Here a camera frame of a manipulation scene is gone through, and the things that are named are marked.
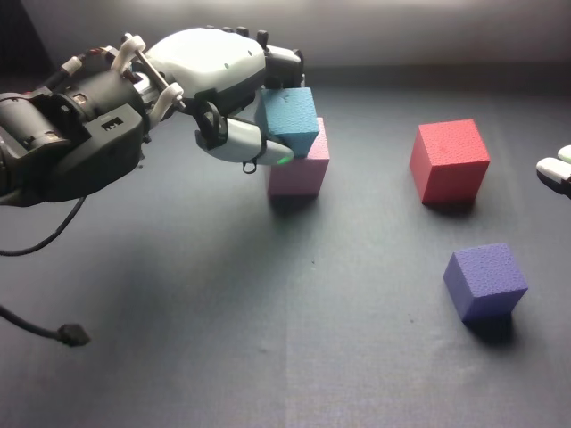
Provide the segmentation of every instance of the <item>gray table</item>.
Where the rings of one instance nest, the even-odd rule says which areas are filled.
[[[94,339],[70,350],[0,322],[0,426],[569,426],[571,202],[534,173],[571,142],[569,88],[478,70],[309,74],[332,156],[310,203],[271,207],[263,175],[202,153],[184,117],[156,129],[144,167],[56,242],[0,259],[3,304]],[[427,209],[417,125],[464,118],[492,156],[476,206]],[[36,243],[72,205],[2,208],[0,246]],[[442,275],[497,242],[530,290],[490,340]]]

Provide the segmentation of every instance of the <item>purple cube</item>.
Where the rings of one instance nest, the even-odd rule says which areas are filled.
[[[508,314],[527,291],[506,243],[454,252],[444,282],[462,321]]]

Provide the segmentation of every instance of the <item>cube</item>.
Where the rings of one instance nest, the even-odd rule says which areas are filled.
[[[329,164],[329,148],[322,118],[318,118],[318,124],[320,131],[307,158],[266,168],[269,197],[319,194]]]
[[[262,89],[256,124],[287,145],[297,158],[305,158],[319,134],[318,115],[308,87]]]
[[[506,243],[454,252],[444,282],[462,321],[509,314],[527,291]]]
[[[473,120],[418,127],[410,170],[422,203],[474,202],[489,164]]]

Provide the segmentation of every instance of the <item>pink block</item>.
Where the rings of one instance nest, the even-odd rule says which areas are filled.
[[[318,123],[319,134],[307,158],[266,168],[269,197],[319,194],[329,164],[329,148],[323,119],[318,118]]]

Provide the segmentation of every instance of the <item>cable connector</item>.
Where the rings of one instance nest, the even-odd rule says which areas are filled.
[[[58,342],[70,347],[85,346],[91,342],[91,338],[79,324],[64,324],[58,328],[60,335]]]

